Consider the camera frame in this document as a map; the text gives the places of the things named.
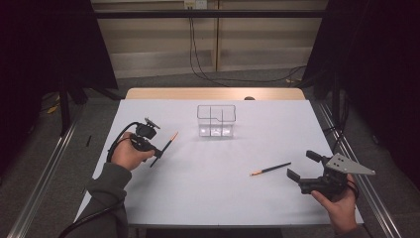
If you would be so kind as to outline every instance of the wall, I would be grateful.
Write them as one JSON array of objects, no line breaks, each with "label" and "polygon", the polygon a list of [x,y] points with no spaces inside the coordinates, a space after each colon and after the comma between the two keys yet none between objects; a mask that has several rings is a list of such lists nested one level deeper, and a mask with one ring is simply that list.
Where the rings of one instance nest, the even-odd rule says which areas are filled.
[{"label": "wall", "polygon": [[[92,0],[95,10],[181,10],[183,1]],[[323,10],[319,1],[208,0],[208,9]],[[117,78],[191,72],[188,19],[98,20]],[[193,19],[204,71],[305,65],[321,19]]]}]

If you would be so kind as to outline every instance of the person's left hand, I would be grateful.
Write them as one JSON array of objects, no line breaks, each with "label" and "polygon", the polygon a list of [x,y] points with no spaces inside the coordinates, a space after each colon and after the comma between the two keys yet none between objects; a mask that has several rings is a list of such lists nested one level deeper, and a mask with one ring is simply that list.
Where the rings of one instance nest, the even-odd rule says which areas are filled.
[{"label": "person's left hand", "polygon": [[111,158],[111,163],[124,167],[128,171],[137,168],[141,162],[155,154],[153,150],[147,152],[136,150],[130,141],[131,134],[131,132],[124,133]]}]

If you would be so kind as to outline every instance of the table surface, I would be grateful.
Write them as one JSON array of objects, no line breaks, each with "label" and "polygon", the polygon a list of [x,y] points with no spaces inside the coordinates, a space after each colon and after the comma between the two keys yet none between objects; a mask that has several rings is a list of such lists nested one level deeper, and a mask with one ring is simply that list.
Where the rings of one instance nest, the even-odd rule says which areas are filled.
[{"label": "table surface", "polygon": [[187,99],[187,100],[304,100],[299,88],[272,87],[177,87],[132,88],[126,99]]},{"label": "table surface", "polygon": [[[148,93],[152,100],[145,99]],[[195,100],[182,100],[189,94]],[[142,100],[131,100],[139,95]],[[164,100],[155,100],[159,96]],[[223,100],[202,100],[207,96]],[[246,96],[260,100],[244,101]],[[286,169],[249,177],[253,171],[288,162],[303,178],[322,174],[322,166],[307,159],[305,152],[331,156],[331,150],[301,90],[136,88],[127,98],[130,100],[120,104],[94,178],[102,171],[107,148],[135,118],[150,116],[160,124],[162,129],[151,140],[158,148],[179,131],[153,168],[149,168],[152,161],[147,161],[133,171],[125,202],[131,224],[249,227],[329,223],[324,208],[310,195],[300,194],[297,183],[286,177]],[[234,137],[199,137],[197,105],[220,103],[237,107]],[[87,194],[79,213],[89,198]],[[358,210],[357,219],[363,223]]]}]

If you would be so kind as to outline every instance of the pencil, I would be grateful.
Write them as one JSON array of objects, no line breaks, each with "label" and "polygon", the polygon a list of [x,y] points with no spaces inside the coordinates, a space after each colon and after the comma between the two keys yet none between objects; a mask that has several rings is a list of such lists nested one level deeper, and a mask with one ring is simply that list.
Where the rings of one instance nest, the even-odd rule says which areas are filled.
[{"label": "pencil", "polygon": [[283,164],[283,165],[271,167],[271,168],[268,168],[268,169],[264,169],[264,170],[261,170],[261,171],[256,171],[256,172],[251,173],[250,176],[257,176],[257,175],[260,175],[260,174],[263,174],[263,173],[266,173],[266,172],[269,172],[269,171],[273,171],[273,170],[277,170],[277,169],[285,167],[285,166],[289,166],[290,164],[291,164],[291,162]]},{"label": "pencil", "polygon": [[[172,143],[173,140],[175,140],[175,137],[178,135],[178,132],[175,133],[175,135],[172,136],[172,138],[170,138],[170,140],[166,143],[166,146],[163,147],[163,150],[161,150],[161,154],[160,157],[163,156],[163,152],[169,147],[170,143]],[[160,157],[157,157],[154,162],[151,164],[151,167],[157,162],[158,159],[160,159]]]}]

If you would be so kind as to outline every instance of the black curtain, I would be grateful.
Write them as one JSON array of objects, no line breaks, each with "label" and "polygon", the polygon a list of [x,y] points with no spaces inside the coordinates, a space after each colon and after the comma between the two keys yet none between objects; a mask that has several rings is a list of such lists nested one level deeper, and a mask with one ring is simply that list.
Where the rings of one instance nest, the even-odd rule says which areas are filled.
[{"label": "black curtain", "polygon": [[89,0],[0,2],[0,175],[35,124],[43,95],[117,88]]}]

